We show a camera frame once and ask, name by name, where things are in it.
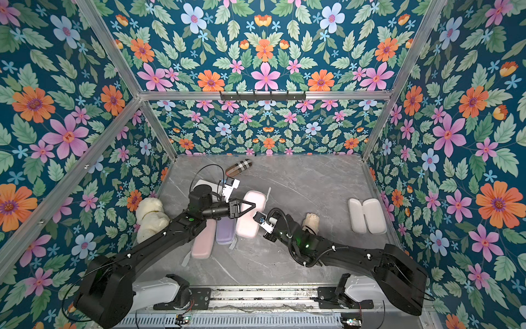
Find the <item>plush toy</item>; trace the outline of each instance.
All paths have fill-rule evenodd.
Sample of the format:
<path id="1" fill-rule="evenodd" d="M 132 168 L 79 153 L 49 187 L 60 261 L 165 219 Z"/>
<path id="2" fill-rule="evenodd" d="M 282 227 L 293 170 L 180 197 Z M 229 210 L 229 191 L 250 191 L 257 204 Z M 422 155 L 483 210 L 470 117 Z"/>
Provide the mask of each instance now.
<path id="1" fill-rule="evenodd" d="M 139 203 L 135 217 L 140 225 L 137 232 L 138 243 L 159 233 L 170 223 L 170 218 L 164 213 L 163 203 L 154 197 L 147 197 Z"/>

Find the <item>floral wallpaper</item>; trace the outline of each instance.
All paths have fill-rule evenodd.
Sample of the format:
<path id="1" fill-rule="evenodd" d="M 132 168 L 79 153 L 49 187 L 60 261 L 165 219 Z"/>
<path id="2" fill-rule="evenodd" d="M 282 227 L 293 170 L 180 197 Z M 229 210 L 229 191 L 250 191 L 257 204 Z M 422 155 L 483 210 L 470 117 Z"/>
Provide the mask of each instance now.
<path id="1" fill-rule="evenodd" d="M 525 9 L 449 3 L 369 158 L 448 329 L 526 327 Z"/>
<path id="2" fill-rule="evenodd" d="M 168 171 L 168 157 L 137 111 L 98 162 L 65 198 L 60 210 L 25 251 L 0 286 L 0 328 L 82 329 L 72 305 L 87 264 L 132 247 L 139 226 L 135 210 L 156 196 Z M 3 191 L 14 184 L 0 185 Z"/>
<path id="3" fill-rule="evenodd" d="M 76 5 L 60 3 L 0 1 L 0 245 L 129 100 Z"/>

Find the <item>aluminum frame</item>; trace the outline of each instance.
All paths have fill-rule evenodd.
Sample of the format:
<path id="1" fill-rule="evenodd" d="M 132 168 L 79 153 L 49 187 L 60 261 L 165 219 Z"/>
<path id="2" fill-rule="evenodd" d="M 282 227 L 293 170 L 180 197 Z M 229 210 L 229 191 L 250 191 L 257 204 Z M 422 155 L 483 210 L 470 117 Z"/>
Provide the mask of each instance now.
<path id="1" fill-rule="evenodd" d="M 34 240 L 36 240 L 47 222 L 60 209 L 64 198 L 69 196 L 84 178 L 91 164 L 113 142 L 115 136 L 133 118 L 139 108 L 140 100 L 132 98 L 123 111 L 101 133 L 89 149 L 75 163 L 75 166 L 58 182 L 29 218 L 15 231 L 0 249 L 0 280 L 13 268 Z"/>
<path id="2" fill-rule="evenodd" d="M 402 64 L 402 68 L 400 71 L 398 71 L 398 75 L 392 88 L 392 96 L 384 106 L 380 116 L 376 121 L 376 125 L 371 132 L 371 135 L 369 135 L 369 142 L 367 143 L 366 149 L 362 153 L 363 161 L 367 161 L 374 145 L 380 138 L 383 127 L 386 125 L 389 118 L 389 113 L 393 110 L 396 102 L 400 98 L 400 94 L 402 93 L 402 89 L 409 78 L 409 74 L 411 74 L 411 71 L 413 71 L 413 67 L 417 63 L 418 57 L 422 53 L 422 49 L 429 39 L 431 31 L 433 30 L 434 25 L 447 2 L 448 0 L 431 0 L 426 13 L 424 14 L 422 22 L 418 27 L 418 31 L 414 36 L 413 44 L 407 53 L 405 61 Z"/>

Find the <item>wall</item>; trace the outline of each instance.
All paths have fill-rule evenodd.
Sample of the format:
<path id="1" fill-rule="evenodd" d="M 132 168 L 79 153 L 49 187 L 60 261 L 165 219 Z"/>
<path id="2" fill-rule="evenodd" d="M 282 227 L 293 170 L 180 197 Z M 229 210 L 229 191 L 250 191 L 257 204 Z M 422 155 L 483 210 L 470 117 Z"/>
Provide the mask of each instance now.
<path id="1" fill-rule="evenodd" d="M 526 326 L 525 8 L 448 4 L 369 161 L 449 329 Z"/>
<path id="2" fill-rule="evenodd" d="M 73 3 L 5 3 L 10 14 L 0 15 L 0 246 L 118 114 L 105 109 L 109 88 L 116 88 L 120 105 L 129 99 Z M 71 144 L 63 143 L 68 131 Z M 10 205 L 13 194 L 16 204 Z"/>

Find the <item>light blue flower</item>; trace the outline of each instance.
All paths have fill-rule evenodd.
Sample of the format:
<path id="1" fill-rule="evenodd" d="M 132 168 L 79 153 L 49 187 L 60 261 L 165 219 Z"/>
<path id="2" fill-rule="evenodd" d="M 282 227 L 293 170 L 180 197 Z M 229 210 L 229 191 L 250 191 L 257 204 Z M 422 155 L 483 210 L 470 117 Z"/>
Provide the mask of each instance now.
<path id="1" fill-rule="evenodd" d="M 57 251 L 60 249 L 60 247 L 57 246 L 55 243 L 52 247 L 48 247 L 47 251 L 49 252 L 49 256 L 55 256 L 57 254 Z"/>
<path id="2" fill-rule="evenodd" d="M 316 16 L 313 16 L 313 17 L 312 17 L 312 20 L 313 20 L 316 24 L 318 24 L 322 19 L 323 19 L 323 17 L 320 16 L 320 13 L 319 13 L 319 12 L 316 14 Z"/>
<path id="3" fill-rule="evenodd" d="M 272 22 L 272 29 L 273 29 L 274 31 L 276 31 L 276 32 L 278 31 L 279 28 L 281 28 L 281 25 L 279 25 L 279 23 L 281 23 L 281 22 L 280 22 L 280 21 L 277 21 L 277 22 L 274 21 L 274 22 Z"/>
<path id="4" fill-rule="evenodd" d="M 15 185 L 18 185 L 21 181 L 26 180 L 25 178 L 22 177 L 22 175 L 24 175 L 24 172 L 18 172 L 17 174 L 15 174 L 15 172 L 9 172 L 9 176 L 11 176 L 11 178 L 9 178 L 7 182 L 8 183 L 14 182 Z"/>
<path id="5" fill-rule="evenodd" d="M 53 321 L 53 318 L 57 316 L 55 314 L 56 312 L 57 312 L 57 309 L 54 309 L 52 311 L 51 310 L 47 311 L 47 317 L 44 318 L 44 321 L 51 323 L 51 321 Z"/>
<path id="6" fill-rule="evenodd" d="M 511 80 L 504 82 L 505 85 L 508 85 L 508 87 L 506 87 L 506 90 L 510 89 L 511 87 L 513 87 L 513 89 L 517 88 L 517 82 L 521 82 L 522 78 L 518 78 L 518 79 L 516 78 L 517 78 L 517 75 L 513 74 L 511 76 Z"/>
<path id="7" fill-rule="evenodd" d="M 13 74 L 13 71 L 18 71 L 18 68 L 14 67 L 14 63 L 13 62 L 6 62 L 5 60 L 2 60 L 2 64 L 4 64 L 5 66 L 2 67 L 2 69 L 4 69 L 4 71 L 7 71 L 9 70 L 9 73 Z"/>
<path id="8" fill-rule="evenodd" d="M 120 31 L 123 28 L 122 26 L 119 25 L 118 21 L 114 21 L 114 22 L 110 21 L 110 23 L 112 24 L 112 27 L 116 29 L 117 31 Z"/>
<path id="9" fill-rule="evenodd" d="M 484 177 L 486 177 L 486 179 L 484 181 L 490 181 L 491 183 L 493 183 L 493 180 L 497 179 L 497 175 L 493 175 L 493 170 L 488 170 L 487 173 L 484 173 Z"/>
<path id="10" fill-rule="evenodd" d="M 488 69 L 491 70 L 491 73 L 493 73 L 493 71 L 495 71 L 495 70 L 497 70 L 497 71 L 499 70 L 499 66 L 498 66 L 499 63 L 500 63 L 500 59 L 498 59 L 496 62 L 492 61 L 490 63 L 490 67 L 488 67 Z"/>
<path id="11" fill-rule="evenodd" d="M 14 149 L 11 152 L 13 152 L 13 154 L 18 154 L 18 158 L 21 159 L 23 156 L 27 156 L 27 151 L 27 148 L 22 148 L 22 146 L 19 145 L 18 149 Z"/>

